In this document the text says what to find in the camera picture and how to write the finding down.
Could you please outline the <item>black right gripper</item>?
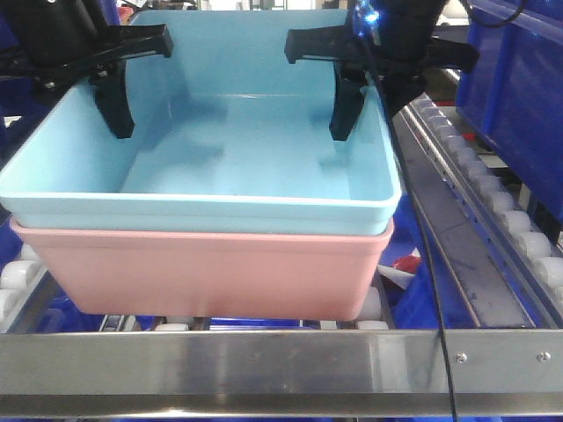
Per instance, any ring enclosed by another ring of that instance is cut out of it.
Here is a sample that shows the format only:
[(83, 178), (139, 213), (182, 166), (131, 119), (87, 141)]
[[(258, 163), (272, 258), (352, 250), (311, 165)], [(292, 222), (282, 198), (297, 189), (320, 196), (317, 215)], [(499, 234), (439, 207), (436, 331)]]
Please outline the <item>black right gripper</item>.
[[(426, 89), (426, 69), (456, 69), (469, 73), (479, 53), (475, 47), (436, 38), (433, 33), (445, 1), (349, 1), (348, 25), (288, 30), (284, 54), (290, 64), (299, 60), (351, 61), (353, 35), (361, 45), (369, 72), (378, 79), (390, 116)], [(332, 138), (349, 137), (364, 104), (365, 71), (334, 65)]]

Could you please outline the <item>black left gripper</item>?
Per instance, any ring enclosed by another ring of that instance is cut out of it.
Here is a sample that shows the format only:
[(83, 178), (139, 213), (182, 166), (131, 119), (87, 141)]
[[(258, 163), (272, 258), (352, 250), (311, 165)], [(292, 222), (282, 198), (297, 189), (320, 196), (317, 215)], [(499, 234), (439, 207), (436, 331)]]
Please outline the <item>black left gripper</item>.
[(1, 51), (2, 79), (30, 77), (55, 90), (89, 77), (110, 131), (132, 136), (126, 63), (119, 60), (170, 58), (167, 25), (109, 25), (99, 1), (2, 1), (1, 15), (18, 42)]

